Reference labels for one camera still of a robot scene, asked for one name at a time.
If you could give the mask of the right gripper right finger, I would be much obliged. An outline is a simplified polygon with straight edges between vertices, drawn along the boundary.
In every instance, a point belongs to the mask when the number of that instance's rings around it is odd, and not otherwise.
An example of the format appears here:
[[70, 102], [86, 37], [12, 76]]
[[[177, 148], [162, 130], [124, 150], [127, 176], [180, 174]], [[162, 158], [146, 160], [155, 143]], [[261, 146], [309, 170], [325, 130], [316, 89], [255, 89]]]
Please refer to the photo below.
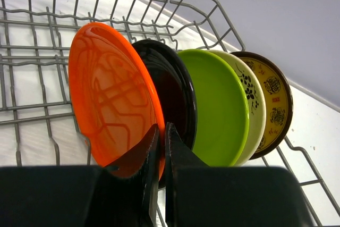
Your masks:
[[211, 226], [208, 203], [209, 168], [182, 141], [175, 124], [165, 132], [166, 223], [168, 226]]

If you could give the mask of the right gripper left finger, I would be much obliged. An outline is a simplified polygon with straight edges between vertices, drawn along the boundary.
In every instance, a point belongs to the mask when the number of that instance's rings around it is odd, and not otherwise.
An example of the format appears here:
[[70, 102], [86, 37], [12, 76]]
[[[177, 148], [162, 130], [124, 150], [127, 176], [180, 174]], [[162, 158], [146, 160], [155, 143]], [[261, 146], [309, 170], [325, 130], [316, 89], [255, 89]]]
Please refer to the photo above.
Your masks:
[[103, 168], [94, 185], [85, 226], [154, 226], [159, 178], [159, 128]]

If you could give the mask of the lime green plate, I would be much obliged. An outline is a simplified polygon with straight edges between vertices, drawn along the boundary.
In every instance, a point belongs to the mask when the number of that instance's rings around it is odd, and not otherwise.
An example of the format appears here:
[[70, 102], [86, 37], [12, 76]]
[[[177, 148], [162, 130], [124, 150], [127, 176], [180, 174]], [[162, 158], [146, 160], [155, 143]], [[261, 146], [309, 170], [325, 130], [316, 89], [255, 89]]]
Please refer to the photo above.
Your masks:
[[193, 152], [209, 166], [233, 166], [249, 132], [249, 107], [239, 78], [221, 57], [201, 49], [178, 56], [193, 82], [198, 123]]

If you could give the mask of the orange plate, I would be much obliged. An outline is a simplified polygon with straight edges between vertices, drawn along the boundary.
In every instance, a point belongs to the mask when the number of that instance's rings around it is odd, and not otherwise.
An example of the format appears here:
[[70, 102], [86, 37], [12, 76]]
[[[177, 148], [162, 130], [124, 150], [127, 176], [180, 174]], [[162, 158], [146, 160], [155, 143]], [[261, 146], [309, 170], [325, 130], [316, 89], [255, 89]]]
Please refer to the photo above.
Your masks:
[[100, 22], [82, 26], [69, 53], [69, 88], [81, 133], [91, 153], [107, 166], [165, 120], [151, 76], [131, 43]]

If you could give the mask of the cream plate with black blossoms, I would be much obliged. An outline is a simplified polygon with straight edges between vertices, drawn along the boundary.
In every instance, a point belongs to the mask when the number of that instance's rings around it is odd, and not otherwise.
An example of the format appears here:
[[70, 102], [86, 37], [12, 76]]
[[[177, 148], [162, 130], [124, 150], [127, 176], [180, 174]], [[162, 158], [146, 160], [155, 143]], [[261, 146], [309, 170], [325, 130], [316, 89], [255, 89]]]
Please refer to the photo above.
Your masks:
[[215, 49], [209, 50], [226, 61], [238, 76], [249, 105], [249, 133], [245, 147], [236, 166], [246, 163], [255, 154], [263, 138], [266, 126], [266, 102], [264, 92], [254, 71], [240, 58], [231, 53]]

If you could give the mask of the yellow brown patterned plate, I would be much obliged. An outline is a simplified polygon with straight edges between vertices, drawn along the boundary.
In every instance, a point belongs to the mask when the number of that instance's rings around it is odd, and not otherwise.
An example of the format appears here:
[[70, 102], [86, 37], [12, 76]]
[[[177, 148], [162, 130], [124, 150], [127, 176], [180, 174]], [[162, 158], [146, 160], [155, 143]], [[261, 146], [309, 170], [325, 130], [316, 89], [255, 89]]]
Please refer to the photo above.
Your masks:
[[292, 92], [282, 71], [269, 59], [246, 51], [232, 54], [254, 72], [265, 97], [266, 126], [260, 145], [251, 157], [256, 159], [274, 150], [286, 136], [293, 117]]

